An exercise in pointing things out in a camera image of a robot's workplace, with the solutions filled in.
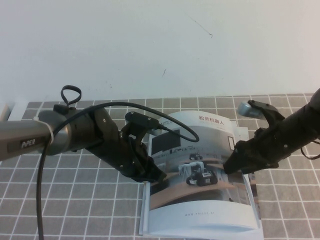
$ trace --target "magazine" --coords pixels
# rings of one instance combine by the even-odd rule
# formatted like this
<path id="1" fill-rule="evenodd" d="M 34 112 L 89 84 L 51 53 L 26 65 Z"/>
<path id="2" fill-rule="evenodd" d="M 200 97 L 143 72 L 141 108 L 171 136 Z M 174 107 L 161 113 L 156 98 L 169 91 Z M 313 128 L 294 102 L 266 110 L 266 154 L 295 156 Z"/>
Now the magazine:
<path id="1" fill-rule="evenodd" d="M 203 111 L 170 114 L 199 135 L 190 142 L 163 131 L 149 138 L 149 155 L 167 176 L 144 184 L 139 234 L 168 238 L 263 240 L 253 174 L 225 174 L 223 164 L 246 127 Z M 191 134 L 160 118 L 165 127 Z"/>

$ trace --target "book page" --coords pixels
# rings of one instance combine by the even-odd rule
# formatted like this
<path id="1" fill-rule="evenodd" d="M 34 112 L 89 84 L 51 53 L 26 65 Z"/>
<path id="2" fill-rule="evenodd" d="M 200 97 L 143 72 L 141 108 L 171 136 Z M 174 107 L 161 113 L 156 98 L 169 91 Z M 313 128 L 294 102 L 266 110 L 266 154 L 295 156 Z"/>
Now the book page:
<path id="1" fill-rule="evenodd" d="M 150 210 L 203 200 L 250 205 L 241 172 L 225 174 L 223 163 L 234 150 L 235 136 L 229 119 L 201 111 L 172 113 L 200 137 L 190 142 L 171 133 L 152 137 L 151 157 L 167 174 L 150 187 Z M 161 119 L 160 123 L 182 135 L 188 132 Z"/>
<path id="2" fill-rule="evenodd" d="M 227 240 L 261 239 L 244 176 L 225 174 L 223 163 L 236 142 L 232 122 L 202 111 L 171 113 L 200 138 L 190 142 L 163 131 L 150 136 L 148 154 L 167 177 L 146 184 L 145 236 Z M 175 123 L 160 123 L 177 133 L 192 135 Z"/>

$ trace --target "gray grid mat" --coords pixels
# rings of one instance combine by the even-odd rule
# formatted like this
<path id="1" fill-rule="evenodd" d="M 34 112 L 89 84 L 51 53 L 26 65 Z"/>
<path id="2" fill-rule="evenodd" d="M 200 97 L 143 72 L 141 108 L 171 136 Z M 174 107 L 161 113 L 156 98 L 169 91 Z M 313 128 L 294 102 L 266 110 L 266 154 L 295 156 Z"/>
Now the gray grid mat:
<path id="1" fill-rule="evenodd" d="M 252 137 L 262 120 L 240 116 L 235 106 L 254 99 L 277 107 L 285 117 L 310 100 L 311 94 L 230 97 L 135 99 L 129 102 L 165 114 L 201 110 L 248 127 Z M 109 101 L 81 101 L 86 108 Z M 30 102 L 23 119 L 52 109 L 58 102 Z M 108 108 L 119 128 L 133 109 Z M 320 147 L 310 144 L 310 155 Z M 26 154 L 0 163 L 0 240 L 37 239 L 35 186 L 40 155 Z M 258 198 L 265 239 L 320 239 L 320 160 L 304 159 L 296 152 L 280 162 L 279 169 L 256 173 Z M 42 184 L 44 232 L 47 240 L 157 240 L 138 236 L 142 204 L 141 184 L 123 177 L 86 150 L 49 156 Z"/>

